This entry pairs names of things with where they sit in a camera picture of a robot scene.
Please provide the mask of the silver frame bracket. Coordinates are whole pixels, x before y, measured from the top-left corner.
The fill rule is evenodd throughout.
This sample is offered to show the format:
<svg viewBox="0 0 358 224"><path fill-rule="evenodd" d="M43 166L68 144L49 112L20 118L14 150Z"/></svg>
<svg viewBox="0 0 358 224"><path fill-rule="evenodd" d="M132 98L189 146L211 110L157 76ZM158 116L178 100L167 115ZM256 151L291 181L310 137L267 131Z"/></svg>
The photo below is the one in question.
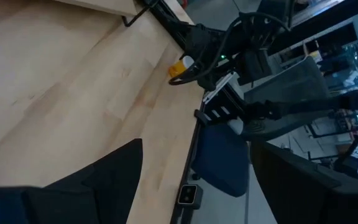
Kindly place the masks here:
<svg viewBox="0 0 358 224"><path fill-rule="evenodd" d="M207 91L203 96L203 103L207 105L217 94L218 92L229 83L233 77L236 77L236 72L228 73L226 76L220 78L216 84L216 88L213 91Z"/></svg>

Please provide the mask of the orange bottle white cap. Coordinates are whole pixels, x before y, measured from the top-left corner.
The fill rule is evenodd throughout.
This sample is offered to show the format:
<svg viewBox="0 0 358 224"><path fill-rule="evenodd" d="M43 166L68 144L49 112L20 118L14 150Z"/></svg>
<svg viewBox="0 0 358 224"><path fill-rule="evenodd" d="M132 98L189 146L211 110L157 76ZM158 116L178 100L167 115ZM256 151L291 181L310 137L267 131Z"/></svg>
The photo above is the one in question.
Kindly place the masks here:
<svg viewBox="0 0 358 224"><path fill-rule="evenodd" d="M183 72L185 72L188 68L190 68L194 64L194 59L188 55L184 56L182 59L179 59L175 64L169 67L168 74L171 78L174 78Z"/></svg>

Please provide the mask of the blue office chair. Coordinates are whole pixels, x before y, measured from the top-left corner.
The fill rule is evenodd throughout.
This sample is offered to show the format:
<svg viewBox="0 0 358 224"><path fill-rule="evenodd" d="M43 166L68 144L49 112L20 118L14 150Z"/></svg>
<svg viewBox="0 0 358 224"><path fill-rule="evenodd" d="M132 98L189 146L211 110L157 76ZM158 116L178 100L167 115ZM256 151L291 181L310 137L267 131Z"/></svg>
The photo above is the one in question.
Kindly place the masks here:
<svg viewBox="0 0 358 224"><path fill-rule="evenodd" d="M191 168L198 177L232 197L247 192L247 143L227 124L202 127Z"/></svg>

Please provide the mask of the metal storage rack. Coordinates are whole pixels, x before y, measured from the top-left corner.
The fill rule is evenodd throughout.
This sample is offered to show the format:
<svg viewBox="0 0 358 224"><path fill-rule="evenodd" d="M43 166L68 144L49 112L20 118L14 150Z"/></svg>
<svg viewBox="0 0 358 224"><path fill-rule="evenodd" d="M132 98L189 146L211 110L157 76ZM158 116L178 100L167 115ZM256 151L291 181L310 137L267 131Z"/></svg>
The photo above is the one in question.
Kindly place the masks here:
<svg viewBox="0 0 358 224"><path fill-rule="evenodd" d="M310 56L331 93L358 89L358 0L326 1L294 33L302 38L283 56L287 65Z"/></svg>

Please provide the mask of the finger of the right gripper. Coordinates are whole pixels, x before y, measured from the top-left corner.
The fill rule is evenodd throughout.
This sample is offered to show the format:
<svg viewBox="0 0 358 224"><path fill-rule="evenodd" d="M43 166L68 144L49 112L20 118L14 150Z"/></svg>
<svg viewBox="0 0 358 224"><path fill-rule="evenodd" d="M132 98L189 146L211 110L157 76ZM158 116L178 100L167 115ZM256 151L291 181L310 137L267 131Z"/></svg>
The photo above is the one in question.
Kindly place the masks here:
<svg viewBox="0 0 358 224"><path fill-rule="evenodd" d="M215 65L203 65L202 63L197 63L195 67L196 73L194 78L197 81L198 85L207 91L215 90L216 84L211 78L211 72L213 71Z"/></svg>
<svg viewBox="0 0 358 224"><path fill-rule="evenodd" d="M204 30L200 27L193 27L186 34L185 55L199 58L204 51Z"/></svg>

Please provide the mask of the grey mesh office chair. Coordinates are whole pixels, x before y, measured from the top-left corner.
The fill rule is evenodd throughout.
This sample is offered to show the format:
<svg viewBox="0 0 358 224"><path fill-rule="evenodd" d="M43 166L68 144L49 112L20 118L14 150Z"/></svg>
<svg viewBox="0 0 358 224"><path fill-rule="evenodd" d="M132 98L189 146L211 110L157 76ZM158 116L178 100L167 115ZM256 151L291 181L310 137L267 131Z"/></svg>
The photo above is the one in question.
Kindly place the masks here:
<svg viewBox="0 0 358 224"><path fill-rule="evenodd" d="M244 93L246 103L273 102L297 103L329 97L329 90L316 62L311 57L304 58L290 68L270 76L263 83ZM245 126L241 136L269 141L293 131L312 121L327 116L326 111L289 114L279 120L253 121Z"/></svg>

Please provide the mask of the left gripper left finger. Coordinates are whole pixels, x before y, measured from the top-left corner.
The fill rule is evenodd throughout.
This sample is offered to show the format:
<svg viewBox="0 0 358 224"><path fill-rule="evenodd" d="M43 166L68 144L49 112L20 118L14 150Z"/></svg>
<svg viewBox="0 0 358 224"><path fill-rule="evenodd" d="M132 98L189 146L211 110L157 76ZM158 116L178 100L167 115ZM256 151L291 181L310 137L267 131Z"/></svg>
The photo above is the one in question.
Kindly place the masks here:
<svg viewBox="0 0 358 224"><path fill-rule="evenodd" d="M0 187L0 224L126 224L142 146L133 139L46 187Z"/></svg>

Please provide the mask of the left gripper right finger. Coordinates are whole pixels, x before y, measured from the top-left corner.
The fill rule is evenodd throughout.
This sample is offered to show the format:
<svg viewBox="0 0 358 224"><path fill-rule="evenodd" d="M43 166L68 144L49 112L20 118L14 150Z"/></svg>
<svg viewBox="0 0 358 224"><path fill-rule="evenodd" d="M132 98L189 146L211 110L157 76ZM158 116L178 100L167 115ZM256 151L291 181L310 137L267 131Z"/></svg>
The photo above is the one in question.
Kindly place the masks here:
<svg viewBox="0 0 358 224"><path fill-rule="evenodd" d="M358 224L357 179L264 141L250 160L278 224Z"/></svg>

